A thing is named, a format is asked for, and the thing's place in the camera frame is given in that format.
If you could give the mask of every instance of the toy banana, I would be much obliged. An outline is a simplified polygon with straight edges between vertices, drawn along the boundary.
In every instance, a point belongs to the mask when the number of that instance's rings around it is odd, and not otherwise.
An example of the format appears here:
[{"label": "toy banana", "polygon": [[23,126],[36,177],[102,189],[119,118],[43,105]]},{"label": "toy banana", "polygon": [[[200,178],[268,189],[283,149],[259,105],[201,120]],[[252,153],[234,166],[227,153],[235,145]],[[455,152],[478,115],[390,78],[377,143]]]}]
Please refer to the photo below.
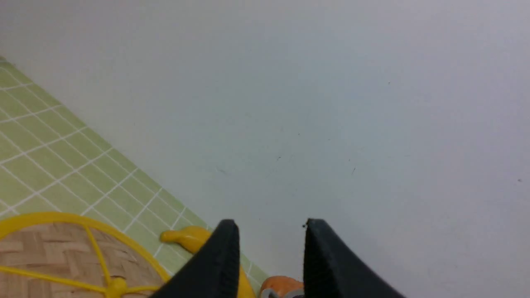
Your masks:
[{"label": "toy banana", "polygon": [[[160,235],[160,241],[165,243],[177,243],[190,253],[197,253],[199,249],[210,238],[211,233],[203,227],[190,225],[179,231],[165,231]],[[243,267],[239,266],[239,285],[237,298],[255,298],[254,290],[246,278]]]}]

